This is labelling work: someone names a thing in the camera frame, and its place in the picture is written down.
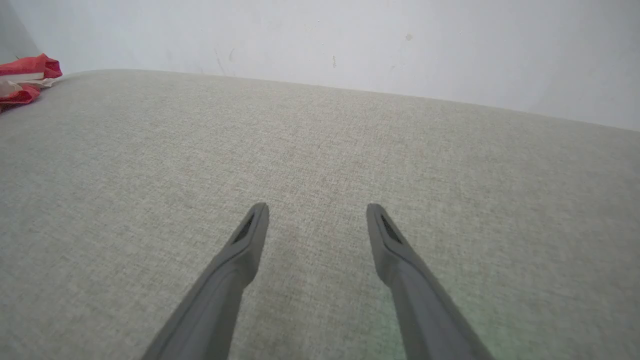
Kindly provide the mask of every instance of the scuff mark on wall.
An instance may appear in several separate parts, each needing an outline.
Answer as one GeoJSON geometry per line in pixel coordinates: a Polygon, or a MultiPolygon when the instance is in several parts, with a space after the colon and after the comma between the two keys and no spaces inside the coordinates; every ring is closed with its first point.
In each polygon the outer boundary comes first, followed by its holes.
{"type": "Polygon", "coordinates": [[[215,47],[213,48],[213,52],[216,53],[216,61],[218,62],[218,66],[220,67],[222,74],[224,76],[227,76],[227,73],[225,72],[225,68],[222,67],[222,62],[220,62],[220,57],[218,56],[218,50],[216,50],[215,47]]]}

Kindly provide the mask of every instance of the gray fabric surface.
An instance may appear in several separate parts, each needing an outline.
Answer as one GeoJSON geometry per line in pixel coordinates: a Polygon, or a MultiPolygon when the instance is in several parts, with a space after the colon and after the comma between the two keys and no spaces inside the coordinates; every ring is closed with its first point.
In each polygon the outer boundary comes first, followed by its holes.
{"type": "Polygon", "coordinates": [[[0,358],[136,359],[259,200],[231,359],[403,359],[380,202],[499,359],[638,359],[640,133],[248,79],[76,74],[0,114],[0,358]]]}

